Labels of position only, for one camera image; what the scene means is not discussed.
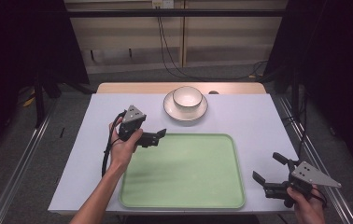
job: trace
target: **table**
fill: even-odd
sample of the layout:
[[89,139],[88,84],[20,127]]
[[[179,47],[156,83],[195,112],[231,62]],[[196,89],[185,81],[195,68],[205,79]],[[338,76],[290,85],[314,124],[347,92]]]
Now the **table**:
[[[204,93],[209,104],[205,116],[189,124],[170,119],[162,109],[162,100],[167,92],[187,85]],[[209,91],[220,94],[206,94]],[[77,141],[49,206],[51,212],[76,213],[90,195],[101,178],[102,148],[106,146],[108,135],[107,123],[129,103],[146,112],[147,120],[142,126],[146,132],[153,133],[167,128],[169,133],[230,135],[236,145],[246,203],[238,209],[127,208],[121,205],[118,198],[119,183],[107,212],[121,215],[186,215],[291,211],[281,200],[266,199],[262,187],[251,177],[252,171],[256,171],[269,182],[282,182],[288,178],[288,167],[275,161],[272,158],[273,152],[297,159],[273,101],[270,95],[265,94],[264,87],[259,83],[180,82],[105,83],[98,88],[98,93],[92,96]]]

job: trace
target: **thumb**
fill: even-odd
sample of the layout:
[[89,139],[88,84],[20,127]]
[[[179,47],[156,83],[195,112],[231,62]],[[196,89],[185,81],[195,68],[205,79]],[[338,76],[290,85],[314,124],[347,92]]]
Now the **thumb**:
[[128,143],[131,143],[133,145],[135,145],[136,141],[138,141],[138,139],[142,136],[142,129],[138,129],[136,130],[131,136],[130,138],[128,139]]
[[308,211],[311,208],[310,203],[305,199],[305,197],[298,191],[291,187],[287,188],[288,195],[299,204],[299,207],[303,211]]

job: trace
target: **person's right hand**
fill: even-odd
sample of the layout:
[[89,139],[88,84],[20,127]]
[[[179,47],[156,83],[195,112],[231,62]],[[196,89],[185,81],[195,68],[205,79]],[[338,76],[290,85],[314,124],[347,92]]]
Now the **person's right hand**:
[[[299,224],[324,224],[324,212],[322,208],[322,202],[311,198],[310,200],[306,200],[305,197],[294,190],[293,188],[287,188],[288,195],[296,201],[295,204],[295,215],[298,219]],[[312,189],[311,193],[320,197],[317,190]]]

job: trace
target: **forearm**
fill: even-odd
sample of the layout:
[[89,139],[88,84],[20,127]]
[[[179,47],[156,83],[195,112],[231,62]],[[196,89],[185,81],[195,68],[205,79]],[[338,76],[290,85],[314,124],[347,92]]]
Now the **forearm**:
[[71,223],[101,223],[109,200],[124,170],[120,166],[111,165],[92,195],[75,214]]

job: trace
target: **black metal bar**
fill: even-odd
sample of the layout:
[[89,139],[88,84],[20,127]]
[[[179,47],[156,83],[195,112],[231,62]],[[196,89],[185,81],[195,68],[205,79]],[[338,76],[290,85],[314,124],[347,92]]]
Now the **black metal bar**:
[[302,15],[308,11],[286,12],[284,9],[70,9],[62,11],[43,11],[48,16],[67,16],[69,18],[103,17],[284,17]]

